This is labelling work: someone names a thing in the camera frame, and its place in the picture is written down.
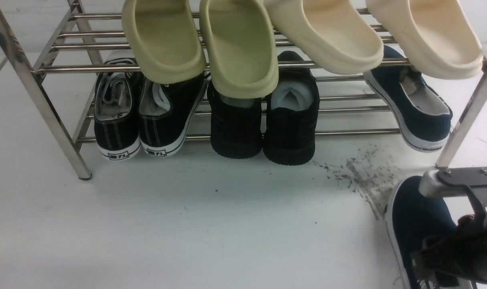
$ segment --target cream slide sandal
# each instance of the cream slide sandal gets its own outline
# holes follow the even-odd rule
[[[465,79],[482,68],[482,47],[458,0],[366,0],[413,66],[431,77]]]
[[[189,0],[126,0],[122,28],[142,73],[152,82],[189,80],[206,68]]]
[[[383,42],[350,0],[264,0],[274,26],[326,71],[356,74],[377,67]]]
[[[219,93],[252,99],[276,88],[274,30],[261,0],[201,0],[199,23]]]

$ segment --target stainless steel shoe rack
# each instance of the stainless steel shoe rack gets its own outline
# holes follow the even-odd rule
[[[101,50],[130,49],[126,42],[97,43],[96,38],[123,38],[122,31],[92,31],[89,24],[90,20],[120,20],[119,13],[86,13],[81,0],[66,0],[69,10],[65,13],[63,20],[54,31],[53,35],[47,42],[40,57],[32,66],[27,59],[22,47],[18,43],[12,29],[5,19],[0,9],[0,46],[5,52],[8,60],[14,67],[22,84],[26,88],[31,100],[44,118],[51,133],[58,141],[63,152],[71,162],[71,165],[77,172],[80,179],[90,179],[92,173],[83,161],[80,150],[84,143],[95,143],[95,137],[86,136],[87,130],[93,120],[93,91],[88,98],[82,116],[72,137],[69,135],[52,102],[42,86],[42,82],[50,73],[104,73],[112,71],[139,71],[138,66],[114,66],[103,63]],[[358,9],[360,14],[369,14],[367,9]],[[77,25],[78,31],[72,31]],[[377,32],[387,32],[381,25],[372,25]],[[83,43],[66,44],[65,41],[71,38],[81,38]],[[382,36],[384,43],[395,43],[392,36]],[[287,39],[277,39],[277,47],[293,47],[293,43]],[[91,65],[53,65],[60,51],[87,51],[91,60]],[[405,66],[409,65],[407,59],[384,59],[381,66]],[[318,68],[313,61],[281,62],[280,68],[307,67]],[[471,125],[479,114],[482,106],[487,99],[487,57],[484,59],[484,75],[471,96],[463,114],[461,115],[457,126],[450,134],[449,141],[443,149],[436,166],[447,167],[464,137],[467,135]],[[342,75],[330,77],[317,77],[317,82],[339,82],[339,81],[362,81],[362,75]],[[371,100],[379,99],[374,94],[362,95],[340,95],[324,96],[321,101],[342,101],[342,100]],[[319,110],[320,114],[341,114],[341,113],[365,113],[365,112],[383,112],[389,111],[388,106],[357,106],[351,108],[326,108]],[[209,117],[210,111],[197,111],[194,117]],[[317,136],[338,136],[338,135],[379,135],[379,134],[398,134],[398,128],[383,128],[373,130],[333,130],[318,131]],[[210,135],[188,135],[187,140],[209,140]]]

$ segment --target scattered dirt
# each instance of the scattered dirt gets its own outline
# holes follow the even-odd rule
[[[338,183],[347,181],[347,188],[359,194],[372,210],[375,219],[380,220],[392,189],[399,180],[396,176],[400,169],[395,165],[394,158],[376,145],[359,149],[358,153],[359,156],[347,159],[346,166],[332,166],[316,161],[312,163],[328,172],[327,179],[333,178]]]

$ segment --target black canvas shoe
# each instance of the black canvas shoe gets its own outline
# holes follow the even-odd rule
[[[386,209],[385,220],[401,277],[406,289],[436,289],[458,287],[453,280],[436,286],[417,280],[411,255],[423,247],[424,239],[445,236],[456,230],[456,224],[443,199],[431,199],[418,191],[421,176],[409,177],[396,185]]]
[[[384,47],[384,57],[402,58]],[[411,67],[378,67],[363,73],[372,90],[392,109],[408,146],[420,152],[434,152],[445,145],[450,132],[452,110]]]
[[[262,150],[261,99],[234,99],[221,95],[210,82],[207,97],[212,108],[211,145],[230,159],[248,159]]]
[[[279,61],[302,61],[293,51],[285,51]],[[315,154],[315,128],[320,96],[308,68],[281,69],[277,88],[267,97],[265,156],[280,165],[307,163]]]
[[[206,84],[204,73],[175,84],[146,81],[138,109],[140,139],[146,154],[167,157],[179,151]]]
[[[130,53],[112,53],[105,64],[134,65]],[[122,161],[140,150],[137,127],[142,73],[101,73],[95,82],[94,132],[105,159]]]

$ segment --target white sole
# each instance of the white sole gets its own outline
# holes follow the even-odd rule
[[[162,147],[152,147],[146,145],[144,142],[142,142],[142,147],[144,148],[144,152],[146,154],[152,156],[152,157],[168,157],[176,154],[181,147],[183,146],[185,142],[185,137],[187,136],[187,130],[188,127],[190,126],[190,121],[192,120],[192,115],[194,115],[194,112],[197,110],[199,104],[201,103],[201,100],[203,100],[205,93],[206,93],[206,86],[207,86],[207,80],[205,80],[203,87],[201,89],[201,92],[197,96],[194,106],[192,106],[192,109],[190,110],[190,114],[188,115],[187,122],[185,123],[185,127],[183,128],[183,131],[179,135],[179,137],[171,144],[168,144],[166,146]]]
[[[388,237],[390,238],[390,243],[392,243],[392,247],[395,252],[395,257],[397,258],[397,263],[399,264],[399,270],[401,272],[402,281],[404,282],[405,289],[411,289],[411,285],[409,283],[409,278],[407,276],[406,269],[404,268],[404,262],[402,261],[402,254],[399,248],[399,243],[397,243],[397,239],[395,237],[395,230],[394,230],[394,216],[393,216],[393,208],[394,208],[394,201],[395,197],[397,196],[397,192],[400,186],[407,180],[408,178],[403,179],[395,186],[392,196],[390,197],[390,201],[388,202],[388,207],[386,209],[386,214],[384,216],[384,220],[386,221],[386,228],[388,231]]]
[[[388,106],[391,108],[391,110],[394,112],[395,120],[401,130],[402,138],[404,139],[404,141],[408,146],[410,146],[412,149],[418,152],[423,152],[423,153],[435,152],[441,150],[441,148],[445,146],[445,143],[447,143],[448,135],[447,137],[439,141],[426,141],[414,136],[414,134],[412,134],[407,128],[406,123],[404,122],[404,118],[402,117],[401,111],[395,105],[395,102],[390,98],[390,96],[386,93],[386,91],[379,85],[379,82],[377,82],[372,72],[367,71],[363,73],[363,77],[365,78],[365,82],[368,84],[368,86],[379,97],[381,97],[381,99],[383,99],[386,102],[386,104],[388,104]]]
[[[122,150],[106,150],[104,148],[101,148],[99,145],[97,145],[97,148],[101,152],[103,159],[106,159],[108,161],[125,161],[126,159],[131,159],[139,152],[141,144],[140,138],[137,137],[137,140],[131,146]]]

